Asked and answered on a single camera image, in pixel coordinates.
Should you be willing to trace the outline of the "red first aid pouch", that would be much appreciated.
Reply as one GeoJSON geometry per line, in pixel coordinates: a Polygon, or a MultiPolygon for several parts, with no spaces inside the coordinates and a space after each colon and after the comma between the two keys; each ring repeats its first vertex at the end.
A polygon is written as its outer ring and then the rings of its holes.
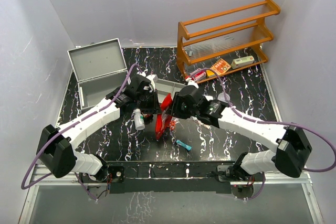
{"type": "Polygon", "coordinates": [[[166,128],[170,127],[170,121],[172,119],[172,116],[168,115],[166,112],[172,103],[173,103],[172,96],[170,93],[168,93],[160,105],[161,113],[158,114],[156,118],[156,124],[155,124],[156,140],[159,140],[163,135],[164,131],[166,130],[166,128]]]}

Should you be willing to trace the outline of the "orange handled scissors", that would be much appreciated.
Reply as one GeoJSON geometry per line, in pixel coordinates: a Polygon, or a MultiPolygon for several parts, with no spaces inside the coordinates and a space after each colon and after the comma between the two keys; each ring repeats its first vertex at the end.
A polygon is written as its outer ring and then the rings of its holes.
{"type": "Polygon", "coordinates": [[[170,130],[174,130],[174,129],[175,129],[177,122],[178,122],[177,119],[172,120],[172,121],[170,122],[170,124],[169,124],[170,130]]]}

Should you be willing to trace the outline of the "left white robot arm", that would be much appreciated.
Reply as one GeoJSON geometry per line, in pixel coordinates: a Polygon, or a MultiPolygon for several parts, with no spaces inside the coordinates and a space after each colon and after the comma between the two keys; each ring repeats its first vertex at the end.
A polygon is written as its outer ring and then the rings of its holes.
{"type": "Polygon", "coordinates": [[[145,116],[161,112],[156,82],[155,74],[138,74],[129,84],[123,83],[73,121],[59,127],[46,126],[41,133],[37,157],[56,178],[74,172],[104,181],[109,165],[99,155],[77,152],[77,147],[100,128],[118,120],[124,112],[133,113],[136,130],[143,130],[145,116]]]}

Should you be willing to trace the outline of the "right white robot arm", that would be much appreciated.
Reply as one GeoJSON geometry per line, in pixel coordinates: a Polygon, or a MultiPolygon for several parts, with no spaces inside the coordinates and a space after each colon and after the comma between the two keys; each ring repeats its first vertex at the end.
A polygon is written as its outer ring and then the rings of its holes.
{"type": "Polygon", "coordinates": [[[256,173],[276,171],[298,178],[312,152],[303,129],[266,123],[243,114],[226,101],[208,99],[195,86],[185,86],[176,92],[169,111],[173,117],[195,117],[203,124],[238,133],[267,148],[262,152],[242,153],[232,166],[220,173],[228,178],[247,180],[256,173]]]}

